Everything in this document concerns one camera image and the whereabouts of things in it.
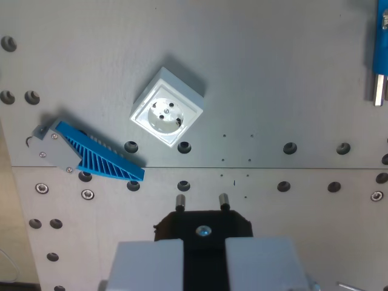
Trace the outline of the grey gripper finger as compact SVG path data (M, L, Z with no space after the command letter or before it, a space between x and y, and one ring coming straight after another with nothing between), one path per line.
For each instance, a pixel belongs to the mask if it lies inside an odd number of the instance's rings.
M309 290L288 238L227 238L226 260L230 290Z
M183 290L183 241L165 239L119 243L107 289Z

